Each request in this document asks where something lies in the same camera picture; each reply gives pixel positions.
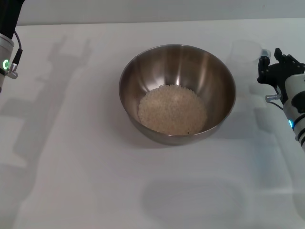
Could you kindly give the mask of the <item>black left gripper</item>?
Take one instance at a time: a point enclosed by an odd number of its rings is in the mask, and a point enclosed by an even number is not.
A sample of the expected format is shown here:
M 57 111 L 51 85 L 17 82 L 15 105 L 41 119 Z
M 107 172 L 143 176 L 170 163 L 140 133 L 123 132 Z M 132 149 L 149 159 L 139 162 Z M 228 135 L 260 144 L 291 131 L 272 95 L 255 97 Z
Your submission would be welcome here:
M 0 0 L 0 33 L 12 39 L 24 0 Z

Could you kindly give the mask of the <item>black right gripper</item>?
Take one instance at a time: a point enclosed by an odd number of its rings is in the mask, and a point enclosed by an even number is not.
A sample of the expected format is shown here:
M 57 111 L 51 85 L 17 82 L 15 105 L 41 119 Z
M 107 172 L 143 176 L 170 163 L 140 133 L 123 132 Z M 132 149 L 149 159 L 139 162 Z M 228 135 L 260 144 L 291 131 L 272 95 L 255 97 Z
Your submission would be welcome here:
M 279 63 L 272 65 L 269 65 L 270 58 L 268 56 L 259 58 L 257 81 L 260 84 L 277 87 L 284 84 L 288 77 L 305 72 L 304 63 L 299 62 L 290 54 L 283 54 L 279 48 L 275 49 L 274 57 Z

